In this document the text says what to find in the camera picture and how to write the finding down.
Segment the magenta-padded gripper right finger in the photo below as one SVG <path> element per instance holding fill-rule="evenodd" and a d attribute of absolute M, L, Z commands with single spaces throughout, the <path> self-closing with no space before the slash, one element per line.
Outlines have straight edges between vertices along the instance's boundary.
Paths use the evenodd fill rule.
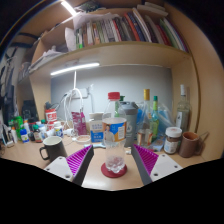
<path fill-rule="evenodd" d="M 156 154 L 142 146 L 134 144 L 131 154 L 135 160 L 143 185 L 155 182 L 182 169 L 167 154 Z"/>

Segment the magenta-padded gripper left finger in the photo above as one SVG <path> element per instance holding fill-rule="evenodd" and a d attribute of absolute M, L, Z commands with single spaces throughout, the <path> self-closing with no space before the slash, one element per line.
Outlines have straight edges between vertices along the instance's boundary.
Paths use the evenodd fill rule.
<path fill-rule="evenodd" d="M 63 145 L 46 146 L 45 150 L 47 151 L 46 160 L 50 161 L 50 164 L 44 168 L 45 171 L 73 182 L 78 186 L 82 185 L 94 155 L 92 145 L 84 147 L 70 156 L 67 155 Z"/>

